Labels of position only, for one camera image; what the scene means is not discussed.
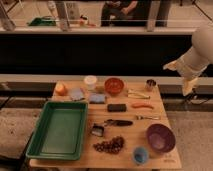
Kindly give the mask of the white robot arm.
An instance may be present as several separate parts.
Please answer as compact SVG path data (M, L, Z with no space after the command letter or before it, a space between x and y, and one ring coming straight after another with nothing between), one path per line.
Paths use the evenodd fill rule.
M213 25L201 26L191 37L191 48L178 59L163 66L163 69L177 71L182 77L182 94L187 96L198 81L198 77L213 65Z

